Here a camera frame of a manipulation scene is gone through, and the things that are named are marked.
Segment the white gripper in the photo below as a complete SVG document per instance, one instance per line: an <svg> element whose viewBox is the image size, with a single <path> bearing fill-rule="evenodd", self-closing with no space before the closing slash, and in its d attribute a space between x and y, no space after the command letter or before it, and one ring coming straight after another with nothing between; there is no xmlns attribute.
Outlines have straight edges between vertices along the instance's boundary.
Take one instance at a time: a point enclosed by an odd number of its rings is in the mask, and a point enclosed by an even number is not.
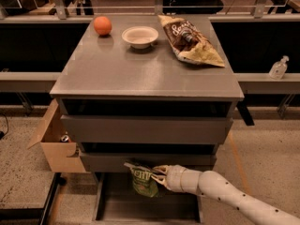
<svg viewBox="0 0 300 225"><path fill-rule="evenodd" d="M153 168L155 173L165 175L152 175L151 178L157 183L173 192L190 193L197 195L200 193L199 178L202 172L191 170L180 165L168 166L159 165Z"/></svg>

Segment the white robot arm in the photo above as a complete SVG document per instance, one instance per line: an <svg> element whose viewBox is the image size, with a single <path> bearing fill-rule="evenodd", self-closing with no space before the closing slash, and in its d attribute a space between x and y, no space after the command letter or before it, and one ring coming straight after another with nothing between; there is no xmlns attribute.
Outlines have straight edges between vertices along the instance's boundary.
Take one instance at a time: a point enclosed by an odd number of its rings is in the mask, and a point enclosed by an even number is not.
<svg viewBox="0 0 300 225"><path fill-rule="evenodd" d="M300 225L300 218L247 195L217 172L200 172L180 165L156 166L153 171L152 178L168 190L226 203L256 225Z"/></svg>

